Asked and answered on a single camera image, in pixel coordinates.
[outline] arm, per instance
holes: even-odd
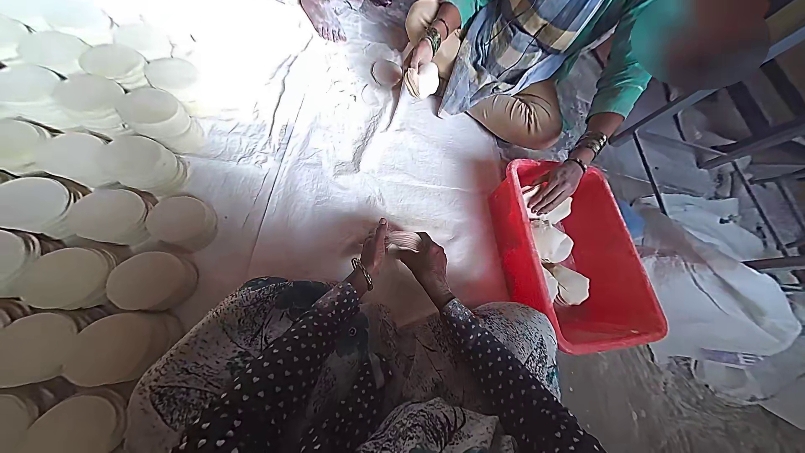
[[[448,0],[442,2],[430,26],[439,32],[439,36],[444,42],[451,33],[463,27],[487,3],[489,3],[489,0]],[[433,60],[433,49],[426,39],[420,39],[418,43],[411,44],[414,45],[414,49],[411,51],[409,67],[418,69],[419,66]]]
[[[635,3],[639,2],[627,0],[623,6],[626,12],[615,29],[609,63],[596,85],[598,90],[590,106],[587,132],[603,132],[607,137],[614,134],[651,79],[651,75],[634,57],[631,43],[634,20],[650,2],[643,2],[638,6]],[[589,148],[572,149],[568,153],[568,160],[537,182],[544,186],[528,201],[531,211],[545,214],[573,195],[586,166],[592,163],[593,158],[595,153]]]
[[[361,262],[376,274],[386,255],[385,219],[367,239]],[[251,360],[201,416],[185,427],[172,451],[262,451],[278,446],[289,417],[303,408],[342,324],[358,311],[368,289],[354,271]]]
[[[527,451],[604,451],[543,383],[458,299],[441,310],[453,341],[481,382],[506,433]]]
[[[439,309],[452,339],[490,398],[506,433],[524,451],[603,451],[566,408],[513,357],[467,307],[450,292],[447,256],[427,233],[419,233],[419,252],[400,252],[400,259]]]

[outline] red plastic tub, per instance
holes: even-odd
[[[575,269],[590,279],[581,305],[548,300],[547,287],[522,199],[556,162],[513,160],[506,179],[489,196],[489,210],[512,301],[543,312],[556,330],[559,349],[588,354],[651,343],[668,325],[604,175],[590,167],[573,194],[572,213],[561,224],[573,239]]]

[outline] bangle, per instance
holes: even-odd
[[[576,162],[581,167],[581,174],[585,174],[587,172],[587,165],[578,157],[568,157],[565,162]]]
[[[371,291],[372,286],[372,276],[369,275],[369,271],[366,270],[366,266],[358,258],[353,258],[353,270],[360,269],[361,273],[363,273],[363,278],[366,279],[366,290]]]
[[[585,132],[576,142],[576,146],[573,147],[573,149],[587,148],[592,151],[592,159],[595,160],[601,150],[606,146],[607,139],[609,139],[609,137],[603,132]]]
[[[436,30],[436,28],[431,25],[425,31],[424,39],[426,39],[429,43],[431,43],[431,50],[433,51],[433,56],[436,56],[436,53],[439,51],[439,46],[442,45],[442,35],[440,35],[439,31]]]
[[[434,20],[431,25],[437,22],[441,22],[444,24],[444,38],[447,39],[447,37],[450,36],[450,26],[448,25],[447,21],[442,19],[441,17],[437,17],[436,20]]]

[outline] beige pants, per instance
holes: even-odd
[[[416,45],[425,36],[439,4],[439,0],[418,0],[411,5],[405,21],[411,44]],[[433,57],[440,77],[450,77],[460,44],[458,31],[442,42]],[[501,139],[524,148],[548,148],[562,133],[562,115],[553,80],[531,84],[514,96],[496,94],[478,102],[467,113]]]

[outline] woman's hand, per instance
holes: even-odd
[[[401,251],[399,259],[411,270],[436,308],[441,310],[453,299],[448,286],[448,257],[427,233],[417,234],[422,238],[419,253]]]
[[[363,242],[363,249],[361,250],[361,263],[366,268],[366,271],[369,272],[371,277],[378,276],[378,272],[380,270],[380,264],[382,264],[383,260],[386,258],[386,254],[388,253],[389,249],[389,224],[384,219],[381,218],[380,222],[378,223],[378,227],[366,238],[366,241]],[[366,278],[361,272],[360,269],[355,269],[349,276],[346,278],[346,281],[350,283],[358,293],[358,296],[363,296],[364,293],[369,289],[369,285],[366,281]]]
[[[420,66],[430,63],[431,60],[433,60],[431,43],[426,39],[422,39],[419,41],[419,44],[416,44],[414,50],[411,51],[411,62],[408,64],[408,67],[418,72]]]
[[[381,218],[378,227],[366,238],[361,250],[361,262],[371,276],[376,276],[389,249],[389,223]]]
[[[539,178],[535,184],[522,188],[525,193],[533,189],[535,185],[547,183],[531,197],[527,207],[535,214],[551,212],[561,202],[573,195],[579,187],[579,181],[583,175],[584,170],[576,162],[572,160],[563,162],[559,167]]]

